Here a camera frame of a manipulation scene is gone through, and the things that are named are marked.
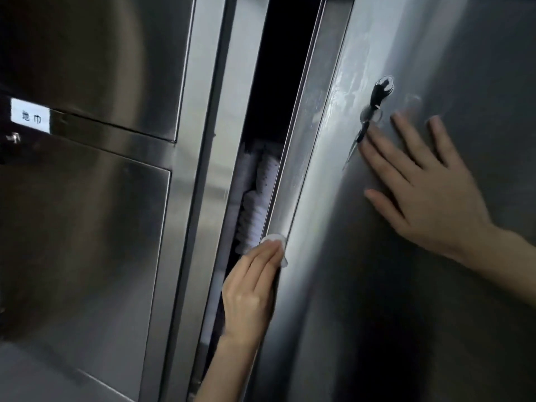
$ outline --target white cloth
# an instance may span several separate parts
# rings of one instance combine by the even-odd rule
[[[283,237],[281,234],[269,234],[260,241],[260,244],[264,243],[266,240],[280,241],[281,245],[283,246],[283,251],[285,251],[285,247],[287,246],[287,239]],[[283,260],[281,261],[281,268],[284,268],[287,265],[288,265],[287,259],[283,256]]]

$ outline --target label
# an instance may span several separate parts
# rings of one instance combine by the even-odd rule
[[[11,121],[50,134],[50,108],[11,99]]]

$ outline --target finger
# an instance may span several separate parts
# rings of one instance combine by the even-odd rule
[[[404,152],[395,147],[389,138],[376,125],[369,126],[370,135],[374,145],[381,154],[394,166],[407,180],[411,182],[412,177],[422,171]]]
[[[233,267],[231,272],[229,272],[229,275],[225,279],[223,290],[236,290],[242,279],[244,279],[249,268],[251,267],[251,264],[253,263],[255,257],[258,256],[264,250],[266,250],[266,248],[269,248],[270,244],[270,241],[265,241],[264,243],[251,249],[247,254],[243,255]]]
[[[260,274],[262,274],[266,265],[277,253],[279,248],[281,248],[281,242],[271,241],[270,246],[266,247],[264,251],[255,257],[244,279],[242,279],[242,282],[238,286],[238,290],[240,292],[250,293],[255,290]]]
[[[372,169],[376,171],[379,178],[393,191],[395,195],[403,189],[409,187],[409,182],[385,160],[383,156],[374,148],[371,142],[365,138],[359,145],[359,149]]]
[[[421,167],[431,168],[439,165],[437,158],[406,117],[399,113],[394,113],[392,119],[398,131],[402,134],[404,141],[406,141],[407,148],[410,150],[411,155]]]
[[[443,163],[449,168],[465,168],[465,164],[458,154],[458,150],[454,147],[441,118],[433,116],[428,121],[428,125],[434,135],[437,152]]]
[[[405,234],[410,225],[386,195],[377,190],[368,189],[365,190],[365,197],[398,234],[402,236]]]
[[[279,246],[277,252],[272,256],[270,261],[266,264],[262,274],[260,274],[257,285],[255,286],[255,293],[262,298],[268,298],[271,293],[273,280],[276,277],[277,270],[281,266],[281,261],[285,256],[285,251],[282,246]]]

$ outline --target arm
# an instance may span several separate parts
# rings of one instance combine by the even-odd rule
[[[536,248],[519,235],[493,225],[471,173],[439,117],[429,121],[440,160],[400,114],[393,122],[412,159],[371,125],[360,151],[393,192],[365,196],[406,239],[512,291],[536,307]]]
[[[225,332],[195,402],[238,401],[270,322],[272,284],[283,255],[279,241],[266,241],[243,256],[225,279]]]

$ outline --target hand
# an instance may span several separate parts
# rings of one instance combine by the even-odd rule
[[[279,241],[265,241],[244,255],[225,279],[225,340],[258,347],[270,322],[272,284],[283,256]]]
[[[360,151],[391,189],[400,210],[379,191],[366,190],[365,196],[398,234],[463,263],[474,240],[493,229],[482,195],[438,116],[429,127],[441,162],[405,117],[394,114],[392,120],[413,160],[372,124],[368,137],[374,145],[365,139]]]

